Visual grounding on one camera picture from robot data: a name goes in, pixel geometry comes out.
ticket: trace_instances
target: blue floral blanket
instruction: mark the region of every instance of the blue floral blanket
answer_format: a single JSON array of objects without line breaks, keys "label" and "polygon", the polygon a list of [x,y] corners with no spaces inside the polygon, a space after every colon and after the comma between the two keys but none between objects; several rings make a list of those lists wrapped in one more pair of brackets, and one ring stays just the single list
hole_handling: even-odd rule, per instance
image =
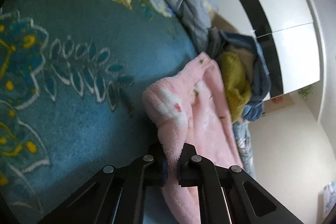
[{"label": "blue floral blanket", "polygon": [[[142,92],[204,46],[205,0],[167,1],[3,4],[0,191],[21,223],[36,223],[103,166],[128,165],[156,141]],[[149,189],[144,223],[176,223],[159,190]]]}]

